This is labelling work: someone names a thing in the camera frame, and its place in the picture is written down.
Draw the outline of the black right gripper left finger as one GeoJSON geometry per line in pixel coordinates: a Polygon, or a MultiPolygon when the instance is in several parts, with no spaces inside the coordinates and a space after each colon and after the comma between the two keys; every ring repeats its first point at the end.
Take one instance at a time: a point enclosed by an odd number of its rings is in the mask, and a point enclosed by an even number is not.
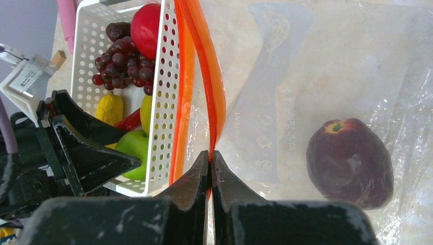
{"type": "Polygon", "coordinates": [[[202,151],[190,169],[162,191],[170,199],[162,244],[206,244],[209,153],[202,151]]]}

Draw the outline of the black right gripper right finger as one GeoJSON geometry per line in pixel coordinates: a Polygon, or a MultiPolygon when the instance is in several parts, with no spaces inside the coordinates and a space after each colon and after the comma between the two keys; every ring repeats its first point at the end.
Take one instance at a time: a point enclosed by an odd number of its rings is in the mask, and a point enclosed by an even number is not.
{"type": "Polygon", "coordinates": [[[215,244],[228,244],[233,236],[231,207],[241,202],[265,202],[228,167],[222,154],[214,151],[210,162],[215,244]]]}

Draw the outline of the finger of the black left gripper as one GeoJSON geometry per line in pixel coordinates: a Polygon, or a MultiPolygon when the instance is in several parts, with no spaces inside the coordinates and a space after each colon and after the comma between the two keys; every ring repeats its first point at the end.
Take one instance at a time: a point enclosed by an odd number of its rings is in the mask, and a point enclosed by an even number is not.
{"type": "Polygon", "coordinates": [[[55,116],[52,127],[61,146],[61,166],[75,196],[92,192],[140,166],[138,158],[83,136],[64,115],[55,116]]]}
{"type": "Polygon", "coordinates": [[[66,90],[54,90],[44,103],[54,116],[65,116],[78,133],[96,143],[102,145],[116,143],[126,134],[125,131],[85,112],[66,90]]]}

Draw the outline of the clear orange-zip bag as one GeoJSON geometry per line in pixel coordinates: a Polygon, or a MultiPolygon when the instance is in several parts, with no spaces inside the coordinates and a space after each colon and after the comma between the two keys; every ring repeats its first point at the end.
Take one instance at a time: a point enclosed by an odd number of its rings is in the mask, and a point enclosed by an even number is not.
{"type": "Polygon", "coordinates": [[[227,102],[217,144],[270,200],[323,200],[306,148],[325,122],[358,118],[394,170],[367,211],[380,244],[432,244],[432,1],[201,1],[227,102]]]}

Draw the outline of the dark red grape bunch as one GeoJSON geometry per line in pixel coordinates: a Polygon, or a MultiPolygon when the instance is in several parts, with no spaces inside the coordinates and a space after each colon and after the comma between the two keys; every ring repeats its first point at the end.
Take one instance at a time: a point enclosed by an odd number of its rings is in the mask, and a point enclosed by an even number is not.
{"type": "Polygon", "coordinates": [[[107,90],[142,88],[151,96],[154,87],[155,61],[140,53],[130,36],[116,39],[94,61],[97,69],[91,81],[107,90]]]}

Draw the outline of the dark maroon fig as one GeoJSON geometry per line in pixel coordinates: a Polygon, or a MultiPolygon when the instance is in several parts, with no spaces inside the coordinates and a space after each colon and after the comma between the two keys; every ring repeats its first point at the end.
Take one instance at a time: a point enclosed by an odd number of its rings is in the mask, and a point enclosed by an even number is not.
{"type": "Polygon", "coordinates": [[[131,36],[131,24],[129,22],[113,22],[106,26],[106,35],[111,42],[131,36]]]}

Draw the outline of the green apple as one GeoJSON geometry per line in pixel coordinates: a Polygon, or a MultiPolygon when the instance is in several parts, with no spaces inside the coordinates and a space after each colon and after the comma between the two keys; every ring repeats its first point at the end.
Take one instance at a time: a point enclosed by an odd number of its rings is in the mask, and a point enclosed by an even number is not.
{"type": "Polygon", "coordinates": [[[140,159],[140,167],[122,174],[130,180],[144,180],[146,177],[149,136],[143,130],[126,133],[117,143],[115,149],[140,159]]]}

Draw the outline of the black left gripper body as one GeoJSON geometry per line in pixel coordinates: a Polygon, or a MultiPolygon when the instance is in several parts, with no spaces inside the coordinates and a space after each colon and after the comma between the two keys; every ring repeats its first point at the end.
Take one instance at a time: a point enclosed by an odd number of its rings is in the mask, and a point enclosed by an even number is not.
{"type": "Polygon", "coordinates": [[[61,166],[61,146],[40,101],[38,126],[15,124],[1,105],[1,219],[27,218],[46,200],[75,196],[61,166]]]}

